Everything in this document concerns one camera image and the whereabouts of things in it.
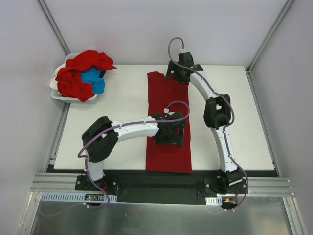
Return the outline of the dark red t shirt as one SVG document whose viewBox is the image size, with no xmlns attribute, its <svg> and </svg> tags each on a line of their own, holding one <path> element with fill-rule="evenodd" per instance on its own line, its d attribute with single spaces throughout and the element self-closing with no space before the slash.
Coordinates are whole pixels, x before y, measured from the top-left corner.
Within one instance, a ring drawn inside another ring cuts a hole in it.
<svg viewBox="0 0 313 235">
<path fill-rule="evenodd" d="M 163 113 L 173 101 L 189 103 L 188 85 L 181 84 L 170 76 L 169 79 L 158 71 L 147 74 L 148 115 Z M 183 145 L 158 145 L 153 137 L 147 138 L 146 171 L 165 173 L 192 173 L 191 131 L 189 119 L 186 120 Z"/>
</svg>

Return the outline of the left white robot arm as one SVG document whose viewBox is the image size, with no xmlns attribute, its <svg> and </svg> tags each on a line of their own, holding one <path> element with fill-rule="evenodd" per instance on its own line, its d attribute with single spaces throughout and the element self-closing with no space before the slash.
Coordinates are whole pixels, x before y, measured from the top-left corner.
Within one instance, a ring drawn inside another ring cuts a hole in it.
<svg viewBox="0 0 313 235">
<path fill-rule="evenodd" d="M 99 190 L 104 183 L 103 165 L 119 142 L 139 137 L 152 137 L 157 145 L 183 145 L 186 116 L 181 112 L 156 113 L 133 122 L 111 121 L 100 117 L 81 136 L 83 149 L 78 157 L 86 159 L 87 185 Z"/>
</svg>

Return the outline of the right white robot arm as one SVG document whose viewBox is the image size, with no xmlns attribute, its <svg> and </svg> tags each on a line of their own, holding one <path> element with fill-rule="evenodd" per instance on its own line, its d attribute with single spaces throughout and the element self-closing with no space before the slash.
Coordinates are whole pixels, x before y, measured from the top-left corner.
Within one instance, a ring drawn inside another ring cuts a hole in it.
<svg viewBox="0 0 313 235">
<path fill-rule="evenodd" d="M 189 52 L 180 53 L 177 62 L 170 59 L 165 78 L 169 79 L 170 75 L 179 83 L 191 83 L 204 98 L 204 123 L 214 135 L 220 158 L 220 176 L 210 183 L 210 189 L 220 194 L 233 192 L 242 182 L 244 172 L 235 162 L 230 141 L 234 110 L 229 95 L 218 93 L 209 84 L 202 66 L 194 64 Z"/>
</svg>

